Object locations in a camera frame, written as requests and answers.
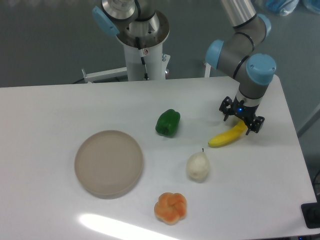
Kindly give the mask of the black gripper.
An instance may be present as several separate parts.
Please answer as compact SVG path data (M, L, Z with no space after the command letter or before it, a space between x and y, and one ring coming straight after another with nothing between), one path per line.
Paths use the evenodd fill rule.
M265 118L263 116L256 116L256 111L259 105L248 106L244 103L244 100L238 100L237 97L234 101L227 96L221 103L219 111L223 113L223 121L225 122L229 116L237 116L243 120L247 126L246 135L250 132L259 133L261 130Z

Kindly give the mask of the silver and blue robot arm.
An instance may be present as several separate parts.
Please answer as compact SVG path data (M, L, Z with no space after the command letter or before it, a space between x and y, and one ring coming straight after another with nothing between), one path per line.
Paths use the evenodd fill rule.
M269 35L271 23L256 13L249 0L223 0L221 4L234 35L227 41L215 40L205 62L239 84L235 98L226 97L220 105L224 117L236 116L249 132L258 133L265 119L256 110L273 80L276 62L254 50ZM129 81L165 79L163 43L170 25L154 1L103 0L93 8L92 16L103 32L122 44Z

